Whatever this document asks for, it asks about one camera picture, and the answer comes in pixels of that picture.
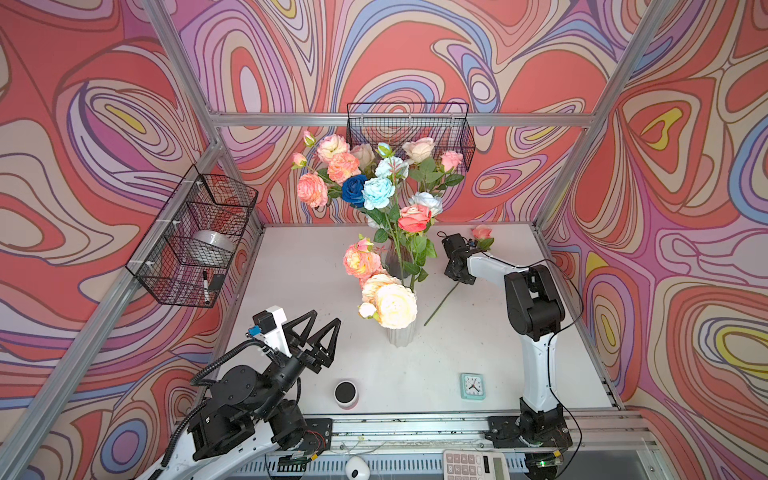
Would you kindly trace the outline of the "salmon pink rose stem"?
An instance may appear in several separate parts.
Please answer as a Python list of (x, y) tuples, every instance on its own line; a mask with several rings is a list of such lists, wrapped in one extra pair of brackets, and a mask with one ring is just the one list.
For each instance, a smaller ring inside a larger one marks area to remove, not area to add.
[(492, 228), (484, 224), (474, 227), (471, 230), (470, 238), (465, 238), (460, 233), (448, 235), (442, 230), (437, 232), (437, 236), (441, 239), (441, 244), (448, 259), (445, 275), (449, 277), (454, 284), (424, 322), (424, 327), (435, 318), (460, 284), (472, 285), (475, 282), (474, 278), (469, 273), (469, 255), (472, 253), (489, 251), (495, 241), (495, 238), (492, 236)]

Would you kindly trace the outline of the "pink grey glass vase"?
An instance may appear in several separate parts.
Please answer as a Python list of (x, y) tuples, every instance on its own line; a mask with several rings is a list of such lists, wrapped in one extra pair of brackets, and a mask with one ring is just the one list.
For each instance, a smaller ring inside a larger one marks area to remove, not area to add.
[(382, 261), (382, 265), (390, 276), (399, 280), (403, 280), (405, 278), (401, 256), (402, 252), (400, 251), (400, 248), (395, 245), (393, 239), (390, 239), (386, 246), (386, 252), (384, 260)]

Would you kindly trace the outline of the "cream peony spray stem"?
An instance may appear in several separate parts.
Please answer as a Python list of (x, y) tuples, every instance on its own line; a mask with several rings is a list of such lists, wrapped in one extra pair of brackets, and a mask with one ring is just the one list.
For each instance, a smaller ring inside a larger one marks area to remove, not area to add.
[(404, 329), (417, 318), (417, 298), (399, 279), (386, 273), (375, 274), (362, 285), (358, 314), (390, 330)]

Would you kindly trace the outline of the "light pink rose stem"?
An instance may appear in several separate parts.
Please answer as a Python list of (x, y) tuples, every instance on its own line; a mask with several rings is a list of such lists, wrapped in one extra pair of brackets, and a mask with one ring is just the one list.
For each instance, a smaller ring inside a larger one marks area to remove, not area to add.
[(417, 184), (419, 192), (442, 197), (449, 188), (463, 182), (464, 160), (462, 153), (448, 150), (438, 159), (427, 157), (419, 163), (414, 163), (409, 178)]

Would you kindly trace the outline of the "white ribbed ceramic vase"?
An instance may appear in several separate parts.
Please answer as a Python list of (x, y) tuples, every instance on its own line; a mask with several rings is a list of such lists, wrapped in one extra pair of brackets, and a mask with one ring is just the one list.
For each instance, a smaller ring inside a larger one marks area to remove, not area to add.
[(397, 329), (386, 329), (386, 335), (389, 342), (398, 348), (408, 346), (415, 338), (417, 333), (417, 322), (413, 321), (408, 326)]

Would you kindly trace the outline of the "orange pink peony spray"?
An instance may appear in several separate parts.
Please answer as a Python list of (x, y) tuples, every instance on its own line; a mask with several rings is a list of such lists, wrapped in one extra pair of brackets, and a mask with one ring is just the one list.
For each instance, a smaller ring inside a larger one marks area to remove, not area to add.
[(382, 271), (381, 257), (376, 252), (374, 242), (367, 237), (360, 237), (346, 250), (343, 266), (348, 275), (359, 280), (360, 285)]

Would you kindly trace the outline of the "cream pink rose stem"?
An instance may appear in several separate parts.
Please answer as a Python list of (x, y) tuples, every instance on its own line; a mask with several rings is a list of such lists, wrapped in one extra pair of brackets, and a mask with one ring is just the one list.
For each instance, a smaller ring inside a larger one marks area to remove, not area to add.
[(416, 141), (406, 142), (402, 149), (410, 164), (418, 164), (433, 156), (435, 142), (431, 137), (423, 137)]

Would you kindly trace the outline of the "dark blue rose stem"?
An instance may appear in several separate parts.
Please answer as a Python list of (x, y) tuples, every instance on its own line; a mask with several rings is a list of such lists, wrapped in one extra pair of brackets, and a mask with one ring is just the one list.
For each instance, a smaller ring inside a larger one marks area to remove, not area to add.
[(364, 207), (363, 190), (368, 178), (363, 175), (351, 176), (341, 186), (341, 199), (356, 209)]

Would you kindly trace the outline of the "cream white rose stem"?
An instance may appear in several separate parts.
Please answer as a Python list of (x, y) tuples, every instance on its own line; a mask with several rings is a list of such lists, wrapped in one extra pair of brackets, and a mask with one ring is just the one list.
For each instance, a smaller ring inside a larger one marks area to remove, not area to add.
[(365, 143), (353, 147), (351, 154), (358, 159), (359, 169), (362, 174), (367, 178), (375, 176), (377, 157), (370, 144)]

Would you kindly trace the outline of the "orange pink carnation spray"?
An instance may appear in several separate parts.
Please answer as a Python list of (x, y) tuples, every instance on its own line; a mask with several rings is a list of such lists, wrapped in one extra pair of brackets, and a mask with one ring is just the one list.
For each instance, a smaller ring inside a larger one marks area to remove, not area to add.
[(360, 175), (360, 160), (349, 152), (334, 154), (326, 169), (312, 169), (309, 161), (300, 153), (290, 156), (291, 169), (307, 168), (297, 183), (298, 199), (313, 209), (326, 206), (330, 200), (342, 196), (343, 184)]

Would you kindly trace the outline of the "pink carnation spray stem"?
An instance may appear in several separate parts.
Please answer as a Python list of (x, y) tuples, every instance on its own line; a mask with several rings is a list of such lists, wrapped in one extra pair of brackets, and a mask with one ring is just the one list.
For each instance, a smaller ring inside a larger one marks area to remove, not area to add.
[(337, 154), (348, 153), (350, 146), (346, 140), (337, 134), (330, 134), (322, 139), (316, 138), (308, 130), (302, 132), (302, 138), (307, 148), (324, 163), (329, 163)]

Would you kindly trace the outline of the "coral red rose stem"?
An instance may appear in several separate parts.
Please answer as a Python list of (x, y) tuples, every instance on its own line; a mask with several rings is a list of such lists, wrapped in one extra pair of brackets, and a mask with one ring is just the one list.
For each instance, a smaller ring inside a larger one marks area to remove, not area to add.
[(405, 247), (410, 254), (403, 266), (410, 274), (409, 287), (414, 290), (417, 282), (425, 280), (428, 273), (425, 270), (428, 258), (435, 258), (435, 247), (427, 238), (427, 232), (433, 224), (432, 211), (425, 205), (413, 204), (399, 210), (397, 225), (405, 241)]

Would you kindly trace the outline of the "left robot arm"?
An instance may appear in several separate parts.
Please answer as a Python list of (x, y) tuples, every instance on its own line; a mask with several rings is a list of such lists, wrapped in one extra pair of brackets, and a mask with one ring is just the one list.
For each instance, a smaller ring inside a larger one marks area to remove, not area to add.
[(279, 451), (308, 464), (332, 444), (329, 418), (308, 420), (297, 398), (305, 371), (332, 365), (342, 322), (313, 328), (311, 310), (290, 320), (273, 306), (253, 317), (246, 338), (196, 375), (203, 398), (172, 433), (144, 479), (225, 479)]

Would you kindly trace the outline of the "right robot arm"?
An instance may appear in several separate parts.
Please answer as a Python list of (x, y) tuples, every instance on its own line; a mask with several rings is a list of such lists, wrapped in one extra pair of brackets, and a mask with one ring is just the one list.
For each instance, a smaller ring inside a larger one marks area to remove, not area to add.
[(508, 321), (520, 336), (524, 390), (519, 415), (493, 417), (486, 438), (497, 448), (516, 446), (568, 449), (573, 440), (565, 420), (566, 408), (556, 394), (556, 336), (566, 310), (548, 267), (515, 265), (487, 253), (478, 240), (456, 233), (439, 234), (448, 263), (445, 275), (461, 284), (477, 279), (501, 287)]

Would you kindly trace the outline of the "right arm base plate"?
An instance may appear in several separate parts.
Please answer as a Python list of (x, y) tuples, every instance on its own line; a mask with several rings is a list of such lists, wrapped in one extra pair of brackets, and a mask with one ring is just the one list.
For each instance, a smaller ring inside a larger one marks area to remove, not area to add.
[(491, 416), (484, 438), (494, 448), (555, 448), (568, 450), (573, 446), (569, 428), (561, 418), (553, 421), (534, 420), (523, 416)]

